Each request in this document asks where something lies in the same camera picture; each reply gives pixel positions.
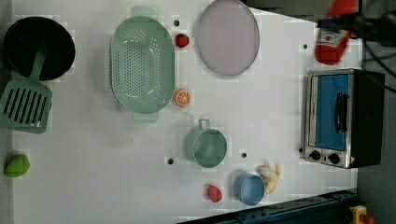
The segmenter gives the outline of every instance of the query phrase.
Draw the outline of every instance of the ketchup bottle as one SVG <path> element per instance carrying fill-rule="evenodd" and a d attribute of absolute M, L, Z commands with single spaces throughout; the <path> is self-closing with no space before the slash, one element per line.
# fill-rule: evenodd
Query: ketchup bottle
<path fill-rule="evenodd" d="M 326 14 L 326 18 L 354 13 L 358 9 L 357 0 L 335 0 Z M 349 31 L 331 31 L 320 29 L 315 47 L 315 57 L 318 62 L 335 65 L 340 62 L 347 43 L 352 36 Z"/>

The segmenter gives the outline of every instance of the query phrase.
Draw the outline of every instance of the green plastic strainer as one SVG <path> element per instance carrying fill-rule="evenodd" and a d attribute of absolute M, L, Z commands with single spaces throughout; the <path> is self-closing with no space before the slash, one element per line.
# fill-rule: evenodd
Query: green plastic strainer
<path fill-rule="evenodd" d="M 175 91 L 175 47 L 147 7 L 133 7 L 111 40 L 111 85 L 133 118 L 152 122 Z"/>

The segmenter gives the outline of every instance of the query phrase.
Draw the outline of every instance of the toaster oven window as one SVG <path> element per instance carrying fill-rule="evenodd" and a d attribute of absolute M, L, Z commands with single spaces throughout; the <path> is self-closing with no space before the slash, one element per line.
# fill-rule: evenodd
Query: toaster oven window
<path fill-rule="evenodd" d="M 348 75 L 318 77 L 315 147 L 346 149 L 347 95 Z"/>

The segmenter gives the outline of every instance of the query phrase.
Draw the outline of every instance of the green spatula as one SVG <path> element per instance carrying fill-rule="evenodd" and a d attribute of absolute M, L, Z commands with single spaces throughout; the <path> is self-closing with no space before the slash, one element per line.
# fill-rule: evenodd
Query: green spatula
<path fill-rule="evenodd" d="M 38 81 L 46 54 L 47 44 L 42 40 L 29 78 L 11 80 L 6 85 L 0 100 L 1 127 L 27 133 L 46 131 L 52 92 Z"/>

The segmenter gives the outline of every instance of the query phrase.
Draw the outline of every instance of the mug handle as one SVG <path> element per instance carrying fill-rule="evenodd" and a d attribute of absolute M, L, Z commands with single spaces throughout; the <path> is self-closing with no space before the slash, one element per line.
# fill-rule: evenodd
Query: mug handle
<path fill-rule="evenodd" d="M 206 128 L 210 129 L 210 121 L 208 119 L 199 119 L 199 128 L 203 129 L 204 126 L 202 125 L 202 121 L 206 123 Z"/>

